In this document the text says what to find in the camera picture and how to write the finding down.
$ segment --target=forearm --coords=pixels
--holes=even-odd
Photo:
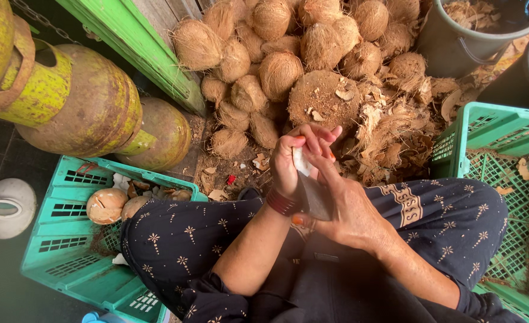
[[[212,271],[235,294],[252,296],[265,282],[290,229],[290,218],[267,203],[218,259]]]

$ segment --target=green wooden door frame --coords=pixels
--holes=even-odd
[[[181,106],[207,116],[201,88],[132,0],[56,1]]]

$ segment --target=patterned pants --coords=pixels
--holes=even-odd
[[[483,182],[447,178],[365,188],[380,214],[420,256],[472,289],[502,243],[508,210]],[[183,313],[181,293],[218,260],[261,208],[237,202],[151,200],[123,223],[123,255],[168,308]],[[299,263],[310,230],[292,225],[279,257]]]

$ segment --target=plastic crate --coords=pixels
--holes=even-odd
[[[98,167],[77,173],[87,162]],[[193,183],[101,158],[62,156],[39,209],[21,273],[129,321],[162,322],[166,307],[129,267],[114,265],[113,255],[103,255],[119,252],[120,221],[97,225],[85,213],[91,194],[113,186],[114,173],[167,187],[186,188],[193,192],[192,201],[208,201]]]
[[[529,182],[516,165],[529,156],[529,110],[471,102],[436,138],[432,178],[478,179],[493,187],[513,187],[504,195],[508,228],[477,291],[493,291],[506,307],[529,321]]]

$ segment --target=metal chain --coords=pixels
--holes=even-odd
[[[40,15],[39,13],[33,11],[23,0],[10,0],[12,4],[14,4],[16,7],[20,8],[26,16],[30,17],[31,19],[38,21],[40,24],[46,27],[53,28],[55,32],[60,35],[61,37],[69,40],[70,42],[76,44],[76,45],[82,45],[81,42],[78,42],[76,40],[73,40],[69,38],[69,35],[61,28],[55,27],[51,24],[49,19],[45,18],[44,16]]]

